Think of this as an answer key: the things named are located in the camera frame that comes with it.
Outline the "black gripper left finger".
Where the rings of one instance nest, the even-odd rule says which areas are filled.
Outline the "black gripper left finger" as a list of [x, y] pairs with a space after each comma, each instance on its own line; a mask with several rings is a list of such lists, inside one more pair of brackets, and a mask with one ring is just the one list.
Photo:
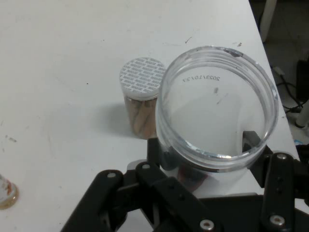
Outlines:
[[216, 224], [201, 201], [160, 170], [161, 153], [158, 139], [149, 139], [147, 159], [135, 169], [98, 173], [62, 231], [116, 232], [138, 209], [155, 232], [202, 232], [204, 219]]

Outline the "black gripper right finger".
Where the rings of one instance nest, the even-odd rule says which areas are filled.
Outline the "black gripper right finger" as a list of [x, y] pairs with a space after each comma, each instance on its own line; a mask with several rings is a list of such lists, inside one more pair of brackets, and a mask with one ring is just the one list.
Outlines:
[[309, 201], [309, 166], [266, 146], [249, 167], [263, 195], [242, 204], [244, 232], [307, 232], [309, 216], [295, 208], [295, 200]]

